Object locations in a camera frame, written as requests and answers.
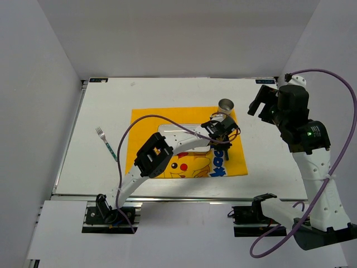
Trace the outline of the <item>cream metal cup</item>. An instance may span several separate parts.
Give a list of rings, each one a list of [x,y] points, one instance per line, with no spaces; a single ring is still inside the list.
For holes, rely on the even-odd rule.
[[[234,103],[232,100],[223,98],[218,101],[218,112],[226,115],[230,115],[234,109]]]

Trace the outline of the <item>white rectangular plate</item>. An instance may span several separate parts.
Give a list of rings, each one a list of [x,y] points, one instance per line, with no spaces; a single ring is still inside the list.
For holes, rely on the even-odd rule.
[[[175,140],[177,137],[178,138],[189,138],[191,135],[187,133],[186,130],[181,129],[180,127],[173,125],[173,124],[161,124],[158,126],[157,131],[162,135],[166,137],[166,140]],[[197,153],[197,154],[205,154],[208,153],[211,150],[210,145],[207,146],[201,146],[201,147],[194,147],[189,150],[186,150],[185,152],[192,152],[192,153]]]

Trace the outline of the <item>yellow Pikachu placemat cloth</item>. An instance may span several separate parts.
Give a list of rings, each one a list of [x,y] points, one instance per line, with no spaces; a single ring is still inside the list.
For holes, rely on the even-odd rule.
[[[217,112],[217,107],[180,107],[180,108],[149,108],[133,109],[131,121],[147,114],[157,114],[167,117],[187,128],[201,125],[210,119],[210,115]],[[122,149],[126,152],[126,164],[122,170],[128,173],[136,158],[137,151],[149,139],[158,132],[158,126],[169,124],[159,118],[146,118],[138,122],[129,132],[128,148]],[[244,151],[240,137],[237,137],[231,148],[228,150],[229,161],[225,160],[222,151],[211,148],[208,153],[197,154],[192,152],[182,152],[173,156],[166,170],[159,175],[161,179],[181,179],[181,178],[208,178],[221,176],[244,176],[248,175],[248,168],[245,163]]]

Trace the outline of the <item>green-handled fork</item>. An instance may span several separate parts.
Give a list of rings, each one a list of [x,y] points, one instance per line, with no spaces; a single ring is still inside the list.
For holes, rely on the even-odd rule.
[[[115,162],[118,161],[117,159],[117,155],[116,153],[113,151],[111,145],[109,144],[109,142],[107,141],[106,139],[106,136],[105,136],[105,133],[103,132],[103,130],[100,128],[100,127],[97,127],[96,129],[96,132],[99,136],[99,138],[104,142],[104,144],[106,145],[108,151],[110,152],[110,154],[112,155],[113,159],[115,160]]]

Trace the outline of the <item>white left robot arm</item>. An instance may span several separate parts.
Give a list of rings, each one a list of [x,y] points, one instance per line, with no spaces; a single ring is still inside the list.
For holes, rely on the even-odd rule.
[[[227,150],[240,134],[240,128],[236,121],[222,112],[213,113],[209,121],[199,125],[194,130],[190,130],[167,117],[148,114],[136,119],[126,129],[119,142],[117,156],[120,155],[124,139],[131,128],[139,121],[151,117],[172,123],[184,132],[174,138],[165,137],[158,132],[152,134],[137,151],[133,166],[126,176],[122,173],[120,159],[117,160],[119,182],[116,188],[114,206],[107,202],[105,194],[98,194],[95,201],[99,217],[105,224],[116,222],[119,214],[131,224],[121,207],[128,197],[147,179],[161,175],[173,156],[196,147],[213,146],[219,150]]]

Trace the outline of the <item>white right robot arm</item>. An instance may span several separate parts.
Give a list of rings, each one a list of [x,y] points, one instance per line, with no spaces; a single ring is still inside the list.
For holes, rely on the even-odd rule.
[[[309,119],[309,94],[306,80],[300,75],[300,71],[286,74],[286,84],[277,90],[263,85],[248,110],[252,116],[260,104],[264,104],[258,117],[278,128],[298,166],[309,201],[303,212],[271,193],[253,199],[250,212],[257,222],[272,219],[290,231],[270,250],[252,254],[255,258],[269,255],[290,237],[294,237],[303,250],[356,239],[356,225],[346,214],[332,177],[354,134],[356,120],[338,158],[331,164],[327,129],[320,121]]]

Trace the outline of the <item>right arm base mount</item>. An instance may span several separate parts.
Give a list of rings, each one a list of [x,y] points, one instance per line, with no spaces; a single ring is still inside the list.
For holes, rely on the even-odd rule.
[[[278,226],[278,223],[262,213],[261,202],[277,198],[276,195],[267,193],[253,198],[251,205],[236,205],[231,208],[228,218],[234,223],[235,237],[259,237],[267,231]]]

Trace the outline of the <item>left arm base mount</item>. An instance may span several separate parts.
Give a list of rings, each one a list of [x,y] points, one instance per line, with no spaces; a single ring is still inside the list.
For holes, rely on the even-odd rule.
[[[98,194],[94,205],[87,206],[82,233],[91,234],[134,234],[138,228],[138,210],[123,207],[119,212],[107,202],[107,196]]]

